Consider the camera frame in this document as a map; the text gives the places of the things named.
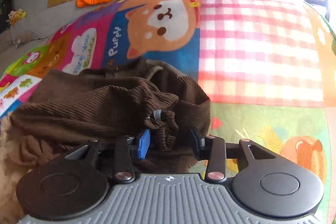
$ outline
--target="checkered pattern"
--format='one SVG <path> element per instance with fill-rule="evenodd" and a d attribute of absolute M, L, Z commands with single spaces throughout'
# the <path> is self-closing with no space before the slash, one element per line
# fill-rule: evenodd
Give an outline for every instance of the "checkered pattern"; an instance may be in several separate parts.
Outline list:
<path fill-rule="evenodd" d="M 203 0 L 199 84 L 212 101 L 323 107 L 319 58 L 302 5 Z"/>

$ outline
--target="yellow plush toy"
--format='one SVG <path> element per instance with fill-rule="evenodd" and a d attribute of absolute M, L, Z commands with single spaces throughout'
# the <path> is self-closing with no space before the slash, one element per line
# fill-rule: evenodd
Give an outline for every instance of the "yellow plush toy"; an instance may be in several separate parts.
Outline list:
<path fill-rule="evenodd" d="M 9 22 L 10 25 L 15 25 L 16 22 L 18 22 L 21 19 L 24 19 L 27 16 L 27 13 L 24 12 L 22 9 L 19 9 L 17 11 L 11 11 L 8 15 L 9 19 L 6 22 Z"/>

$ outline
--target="red triangle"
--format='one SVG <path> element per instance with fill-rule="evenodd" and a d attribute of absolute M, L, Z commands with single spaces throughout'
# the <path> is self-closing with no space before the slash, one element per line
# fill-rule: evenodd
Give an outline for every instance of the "red triangle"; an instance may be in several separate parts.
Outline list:
<path fill-rule="evenodd" d="M 212 118 L 212 129 L 217 129 L 219 127 L 221 127 L 224 123 L 217 119 L 216 117 L 213 117 Z"/>

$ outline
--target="brown clothing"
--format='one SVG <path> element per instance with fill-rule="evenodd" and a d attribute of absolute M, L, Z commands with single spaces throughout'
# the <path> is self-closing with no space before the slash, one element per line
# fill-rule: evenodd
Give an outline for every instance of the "brown clothing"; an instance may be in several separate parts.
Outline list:
<path fill-rule="evenodd" d="M 154 110 L 161 111 L 155 119 Z M 139 58 L 124 66 L 88 69 L 80 75 L 51 71 L 29 102 L 10 117 L 10 132 L 22 136 L 9 155 L 20 165 L 41 165 L 68 146 L 90 139 L 113 142 L 152 129 L 152 172 L 185 172 L 195 159 L 185 129 L 203 136 L 210 124 L 210 99 L 190 77 L 160 61 Z"/>

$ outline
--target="play mat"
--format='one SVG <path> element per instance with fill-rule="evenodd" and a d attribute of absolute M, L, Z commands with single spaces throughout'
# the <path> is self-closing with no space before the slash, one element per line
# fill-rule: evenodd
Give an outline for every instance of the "play mat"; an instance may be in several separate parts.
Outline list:
<path fill-rule="evenodd" d="M 336 213 L 336 40 L 295 0 L 121 0 L 56 32 L 10 65 L 0 116 L 26 102 L 51 69 L 126 63 L 143 55 L 196 79 L 212 100 L 209 133 L 255 142 L 304 166 L 325 185 L 316 216 Z M 191 172 L 204 174 L 206 161 Z M 228 160 L 234 175 L 238 169 Z"/>

